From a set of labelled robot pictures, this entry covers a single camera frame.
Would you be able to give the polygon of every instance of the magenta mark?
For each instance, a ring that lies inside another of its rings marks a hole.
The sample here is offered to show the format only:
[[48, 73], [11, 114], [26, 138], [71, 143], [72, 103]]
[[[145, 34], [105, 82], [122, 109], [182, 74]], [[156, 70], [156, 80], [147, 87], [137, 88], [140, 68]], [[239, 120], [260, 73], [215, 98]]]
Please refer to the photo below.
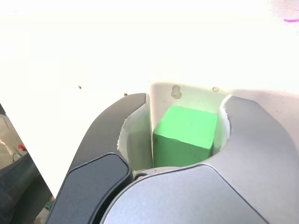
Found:
[[285, 22], [299, 22], [299, 19], [295, 19], [295, 20], [284, 20]]

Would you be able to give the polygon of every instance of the red object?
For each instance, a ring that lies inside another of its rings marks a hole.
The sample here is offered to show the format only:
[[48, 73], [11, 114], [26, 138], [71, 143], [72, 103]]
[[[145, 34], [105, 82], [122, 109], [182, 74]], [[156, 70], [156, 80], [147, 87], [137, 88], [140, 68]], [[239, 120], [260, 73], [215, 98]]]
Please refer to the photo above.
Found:
[[20, 150], [22, 150], [22, 151], [26, 151], [26, 148], [25, 148], [24, 146], [19, 145], [18, 147], [19, 147]]

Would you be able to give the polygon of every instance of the floor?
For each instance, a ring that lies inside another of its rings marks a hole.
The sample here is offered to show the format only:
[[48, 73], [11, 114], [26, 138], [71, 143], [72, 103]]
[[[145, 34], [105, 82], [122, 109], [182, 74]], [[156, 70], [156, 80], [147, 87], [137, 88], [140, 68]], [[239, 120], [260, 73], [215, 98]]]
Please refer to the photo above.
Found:
[[[55, 199], [52, 197], [49, 201], [50, 204], [53, 205]], [[39, 213], [39, 215], [36, 217], [36, 220], [34, 221], [33, 224], [44, 224], [46, 223], [47, 217], [49, 215], [50, 211], [47, 210], [46, 208], [43, 208], [43, 210]]]

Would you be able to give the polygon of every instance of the green cube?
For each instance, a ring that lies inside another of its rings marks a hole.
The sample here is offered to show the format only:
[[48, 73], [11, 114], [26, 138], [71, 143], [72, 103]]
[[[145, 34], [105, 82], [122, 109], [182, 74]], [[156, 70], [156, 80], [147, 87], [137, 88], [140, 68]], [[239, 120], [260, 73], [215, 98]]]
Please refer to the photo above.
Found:
[[154, 130], [154, 167], [183, 167], [211, 155], [217, 115], [172, 106]]

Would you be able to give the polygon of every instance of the dark spot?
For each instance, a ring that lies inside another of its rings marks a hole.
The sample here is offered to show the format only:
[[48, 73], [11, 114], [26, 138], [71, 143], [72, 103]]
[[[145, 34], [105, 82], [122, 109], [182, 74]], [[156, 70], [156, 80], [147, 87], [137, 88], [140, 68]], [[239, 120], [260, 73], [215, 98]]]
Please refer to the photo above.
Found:
[[218, 87], [213, 87], [212, 90], [213, 90], [213, 92], [219, 92], [220, 91]]
[[172, 87], [171, 96], [175, 99], [182, 98], [181, 87], [179, 85], [174, 85]]

